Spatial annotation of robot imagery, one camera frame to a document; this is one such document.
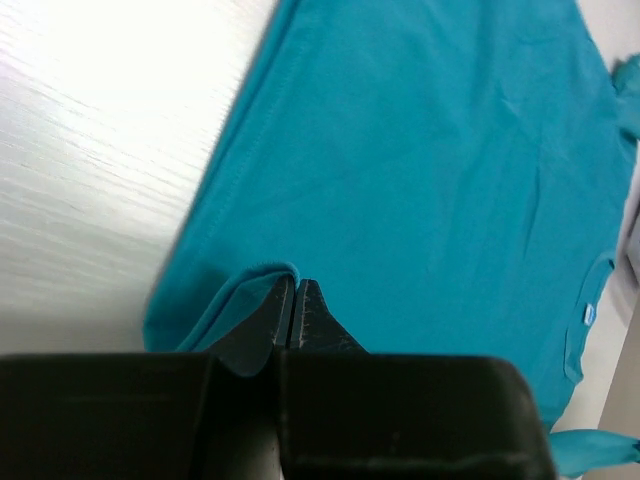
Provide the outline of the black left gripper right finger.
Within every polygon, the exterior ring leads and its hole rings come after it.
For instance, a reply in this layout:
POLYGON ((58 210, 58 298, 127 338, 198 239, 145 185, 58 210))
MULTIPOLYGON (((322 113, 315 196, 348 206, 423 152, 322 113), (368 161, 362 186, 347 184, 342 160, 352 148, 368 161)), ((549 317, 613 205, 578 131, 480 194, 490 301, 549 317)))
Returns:
POLYGON ((524 378, 491 357, 371 354, 299 287, 277 356, 288 479, 552 479, 524 378))

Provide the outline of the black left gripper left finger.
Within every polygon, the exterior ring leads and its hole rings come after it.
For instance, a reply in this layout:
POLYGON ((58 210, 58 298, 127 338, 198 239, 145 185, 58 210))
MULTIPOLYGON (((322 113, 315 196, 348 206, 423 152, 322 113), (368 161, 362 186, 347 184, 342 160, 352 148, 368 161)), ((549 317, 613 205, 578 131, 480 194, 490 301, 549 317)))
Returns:
POLYGON ((277 479, 269 362, 296 285, 203 353, 6 355, 5 479, 277 479))

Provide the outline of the teal t shirt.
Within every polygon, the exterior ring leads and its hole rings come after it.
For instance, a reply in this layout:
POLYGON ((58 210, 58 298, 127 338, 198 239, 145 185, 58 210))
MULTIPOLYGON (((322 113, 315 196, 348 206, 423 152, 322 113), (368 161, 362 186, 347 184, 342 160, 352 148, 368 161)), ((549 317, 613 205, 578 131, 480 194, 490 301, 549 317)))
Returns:
POLYGON ((283 276, 371 353, 496 356, 560 475, 639 460, 556 431, 616 246, 639 59, 573 1, 281 1, 148 303, 145 347, 201 351, 283 276))

